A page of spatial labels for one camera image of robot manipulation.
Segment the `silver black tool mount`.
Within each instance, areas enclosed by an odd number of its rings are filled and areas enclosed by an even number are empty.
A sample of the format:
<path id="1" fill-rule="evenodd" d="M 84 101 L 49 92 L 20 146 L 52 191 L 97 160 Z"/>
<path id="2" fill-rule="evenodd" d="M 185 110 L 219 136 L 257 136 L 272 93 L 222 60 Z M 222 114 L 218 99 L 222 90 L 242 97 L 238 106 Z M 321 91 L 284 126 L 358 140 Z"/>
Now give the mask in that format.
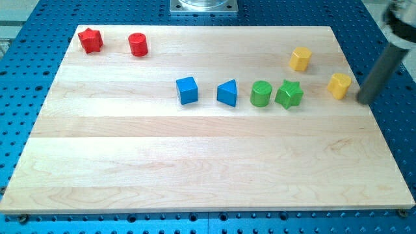
<path id="1" fill-rule="evenodd" d="M 382 14 L 382 32 L 393 50 L 415 49 L 415 0 L 392 0 Z"/>

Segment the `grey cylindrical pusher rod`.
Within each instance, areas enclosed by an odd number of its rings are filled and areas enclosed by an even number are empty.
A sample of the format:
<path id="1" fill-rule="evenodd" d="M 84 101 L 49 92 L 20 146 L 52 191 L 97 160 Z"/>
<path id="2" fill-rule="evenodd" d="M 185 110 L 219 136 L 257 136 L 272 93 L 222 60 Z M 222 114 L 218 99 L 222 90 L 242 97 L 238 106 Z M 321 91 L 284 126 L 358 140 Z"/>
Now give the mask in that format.
<path id="1" fill-rule="evenodd" d="M 373 103 L 409 51 L 408 48 L 398 47 L 389 42 L 360 86 L 356 95 L 357 102 L 363 105 Z"/>

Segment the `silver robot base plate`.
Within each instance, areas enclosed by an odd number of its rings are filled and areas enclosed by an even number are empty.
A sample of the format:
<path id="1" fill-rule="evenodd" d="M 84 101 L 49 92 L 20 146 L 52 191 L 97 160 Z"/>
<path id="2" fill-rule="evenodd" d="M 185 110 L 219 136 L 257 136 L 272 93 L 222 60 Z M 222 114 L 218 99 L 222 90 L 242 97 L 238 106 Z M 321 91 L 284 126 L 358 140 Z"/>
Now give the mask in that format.
<path id="1" fill-rule="evenodd" d="M 238 12 L 237 0 L 170 0 L 170 12 Z"/>

